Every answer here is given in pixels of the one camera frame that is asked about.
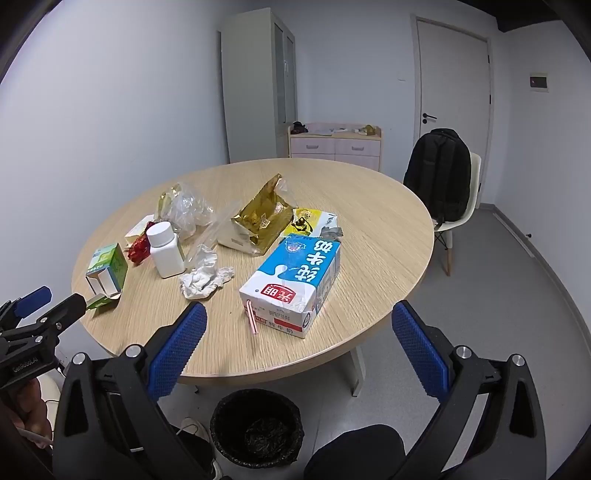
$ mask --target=door frame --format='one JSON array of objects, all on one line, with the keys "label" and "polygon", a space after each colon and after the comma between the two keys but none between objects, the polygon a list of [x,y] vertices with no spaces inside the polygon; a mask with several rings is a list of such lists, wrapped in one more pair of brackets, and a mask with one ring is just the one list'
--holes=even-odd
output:
[{"label": "door frame", "polygon": [[414,143],[416,144],[421,132],[421,53],[419,49],[419,40],[418,40],[418,22],[425,22],[431,23],[433,25],[437,25],[443,28],[449,28],[450,30],[455,30],[459,33],[463,33],[469,35],[471,37],[477,38],[478,40],[482,40],[486,43],[486,49],[488,51],[488,56],[490,58],[489,62],[489,78],[490,78],[490,89],[491,89],[491,104],[489,106],[489,116],[488,116],[488,139],[486,142],[486,153],[484,158],[482,159],[482,166],[480,168],[480,187],[478,191],[478,196],[476,199],[476,208],[480,206],[480,197],[482,192],[484,191],[484,186],[486,182],[486,174],[488,172],[488,159],[491,152],[491,142],[492,142],[492,125],[494,119],[494,112],[495,112],[495,81],[494,81],[494,59],[492,55],[492,42],[490,37],[483,37],[482,35],[475,34],[469,30],[464,28],[456,27],[455,25],[446,24],[444,22],[438,22],[436,20],[431,20],[429,18],[418,17],[415,14],[411,14],[411,29],[413,32],[413,53],[414,53]]}]

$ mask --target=white plastic bottle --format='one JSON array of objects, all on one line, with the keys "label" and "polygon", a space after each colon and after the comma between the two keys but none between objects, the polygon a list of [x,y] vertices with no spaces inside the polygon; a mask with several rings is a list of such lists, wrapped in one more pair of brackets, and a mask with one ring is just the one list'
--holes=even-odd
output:
[{"label": "white plastic bottle", "polygon": [[167,278],[183,273],[183,253],[178,244],[178,235],[174,233],[170,222],[152,225],[146,235],[150,241],[150,255],[160,276]]}]

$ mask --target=drawer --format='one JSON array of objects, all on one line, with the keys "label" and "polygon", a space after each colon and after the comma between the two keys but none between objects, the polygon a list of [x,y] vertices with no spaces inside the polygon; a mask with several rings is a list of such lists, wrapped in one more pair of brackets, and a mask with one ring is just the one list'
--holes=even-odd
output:
[{"label": "drawer", "polygon": [[316,154],[334,154],[334,138],[292,138],[291,155],[297,157],[301,153]]},{"label": "drawer", "polygon": [[379,171],[379,157],[366,157],[364,155],[335,155],[335,160]]},{"label": "drawer", "polygon": [[334,155],[329,155],[328,153],[291,153],[292,157],[297,158],[319,158],[321,160],[334,160]]},{"label": "drawer", "polygon": [[349,138],[337,138],[335,140],[335,153],[341,155],[363,155],[364,157],[379,157],[379,149],[382,142],[379,140],[352,140]]}]

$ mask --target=person's hand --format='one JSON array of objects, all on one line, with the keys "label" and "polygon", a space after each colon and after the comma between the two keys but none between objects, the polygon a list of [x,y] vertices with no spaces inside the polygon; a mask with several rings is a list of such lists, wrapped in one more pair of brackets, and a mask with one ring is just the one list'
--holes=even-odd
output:
[{"label": "person's hand", "polygon": [[[34,378],[22,387],[15,399],[18,407],[26,414],[22,419],[16,412],[8,407],[5,410],[15,427],[28,430],[51,440],[51,423],[47,420],[47,405],[41,399],[41,385],[39,380]],[[47,447],[44,442],[34,442],[39,448]]]}]

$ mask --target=door handle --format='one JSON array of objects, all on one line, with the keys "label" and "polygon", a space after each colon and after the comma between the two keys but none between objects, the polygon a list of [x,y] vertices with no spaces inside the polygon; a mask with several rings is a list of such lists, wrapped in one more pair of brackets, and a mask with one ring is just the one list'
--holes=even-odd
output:
[{"label": "door handle", "polygon": [[433,118],[433,120],[437,120],[436,116],[432,116],[432,115],[427,115],[426,113],[423,114],[423,123],[426,124],[427,123],[427,118]]}]

